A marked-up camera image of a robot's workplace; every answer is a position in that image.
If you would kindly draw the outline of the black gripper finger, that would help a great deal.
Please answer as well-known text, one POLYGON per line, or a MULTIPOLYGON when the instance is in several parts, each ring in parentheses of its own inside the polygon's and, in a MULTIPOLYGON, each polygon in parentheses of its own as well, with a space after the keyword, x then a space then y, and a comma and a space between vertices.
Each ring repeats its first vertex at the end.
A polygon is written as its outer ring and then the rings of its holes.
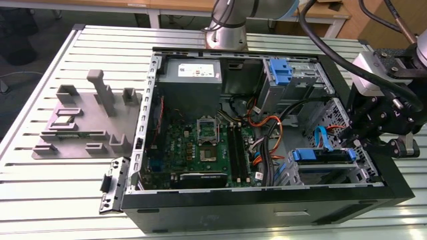
POLYGON ((378 96, 355 96, 351 100, 347 109, 348 126, 340 132, 339 139, 342 140, 343 147, 355 145, 354 141, 360 143, 375 133, 379 125, 378 120, 378 107, 380 98, 378 96))
POLYGON ((399 135, 387 143, 379 138, 363 139, 360 141, 363 149, 370 153, 376 153, 392 158, 418 158, 420 148, 412 135, 399 135))

